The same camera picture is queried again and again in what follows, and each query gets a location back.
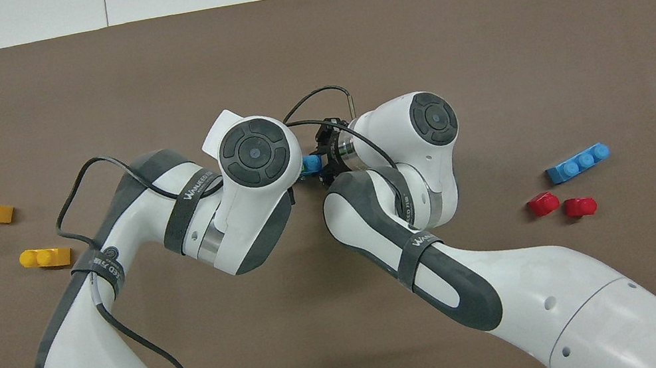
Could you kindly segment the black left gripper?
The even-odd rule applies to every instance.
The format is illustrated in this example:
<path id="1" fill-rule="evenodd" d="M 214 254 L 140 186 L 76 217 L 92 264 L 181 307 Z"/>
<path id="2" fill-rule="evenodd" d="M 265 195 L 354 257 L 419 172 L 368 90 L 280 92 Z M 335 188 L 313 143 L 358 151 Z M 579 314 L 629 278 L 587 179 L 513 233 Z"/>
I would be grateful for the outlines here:
<path id="1" fill-rule="evenodd" d="M 316 175 L 316 177 L 318 178 L 318 181 L 321 184 L 325 185 L 325 187 L 330 187 L 332 185 L 332 183 L 334 182 L 334 180 L 336 180 L 337 175 L 338 174 L 335 173 L 334 170 L 325 169 L 325 170 L 322 170 L 320 173 L 318 173 Z M 294 194 L 294 187 L 289 187 L 286 190 L 286 195 L 288 197 L 288 200 L 290 200 L 290 205 L 294 206 L 296 204 L 296 198 L 295 198 L 295 194 Z"/>

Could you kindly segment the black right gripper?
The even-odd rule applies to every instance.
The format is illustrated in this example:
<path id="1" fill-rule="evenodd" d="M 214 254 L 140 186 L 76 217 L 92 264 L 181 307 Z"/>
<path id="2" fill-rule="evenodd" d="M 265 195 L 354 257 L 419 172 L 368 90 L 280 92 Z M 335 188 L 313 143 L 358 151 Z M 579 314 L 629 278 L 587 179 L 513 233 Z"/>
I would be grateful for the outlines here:
<path id="1" fill-rule="evenodd" d="M 340 129 L 349 126 L 341 118 L 329 118 L 318 128 L 316 139 L 318 145 L 314 154 L 320 156 L 323 170 L 337 170 L 355 166 L 356 151 L 353 136 Z"/>

